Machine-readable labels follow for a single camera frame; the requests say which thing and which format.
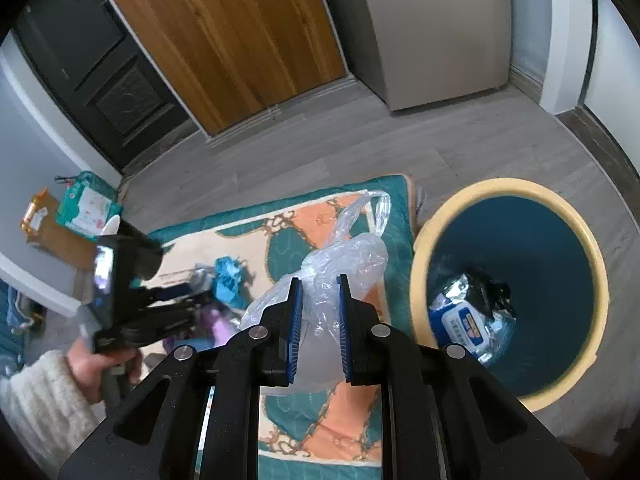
cardboard box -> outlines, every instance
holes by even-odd
[[[56,222],[59,205],[47,188],[31,198],[20,222],[20,228],[27,234],[27,243],[76,269],[94,270],[95,242]]]

trash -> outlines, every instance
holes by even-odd
[[[374,231],[348,238],[349,229],[360,216],[362,208],[373,198],[378,198]],[[358,300],[363,300],[382,278],[388,255],[381,236],[390,210],[391,199],[387,193],[365,192],[340,213],[322,249],[309,253],[300,270],[283,276],[247,308],[240,323],[242,330],[260,323],[265,308],[286,300],[293,277],[302,280],[302,338],[296,378],[288,388],[266,388],[269,394],[318,392],[344,380],[336,278],[346,274],[351,295]]]
[[[493,283],[478,269],[467,269],[449,280],[429,307],[438,345],[462,345],[485,366],[504,353],[515,321],[509,286]]]

wooden floor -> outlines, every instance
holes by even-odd
[[[422,221],[455,191],[494,176],[536,181],[580,212],[607,264],[607,329],[593,367],[537,415],[567,443],[612,452],[640,407],[638,228],[583,146],[515,88],[394,115],[360,83],[297,100],[236,145],[185,140],[130,181],[124,210],[150,231],[387,173],[422,188]]]

person's hand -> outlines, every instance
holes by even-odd
[[[101,400],[102,372],[131,360],[134,360],[134,366],[129,372],[129,382],[138,384],[142,371],[142,354],[137,348],[125,348],[106,354],[91,354],[84,346],[82,338],[79,337],[66,354],[66,362],[71,374],[76,380],[78,388],[91,404]]]

white fuzzy sleeve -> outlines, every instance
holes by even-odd
[[[0,380],[0,409],[29,455],[52,478],[98,424],[58,351]]]

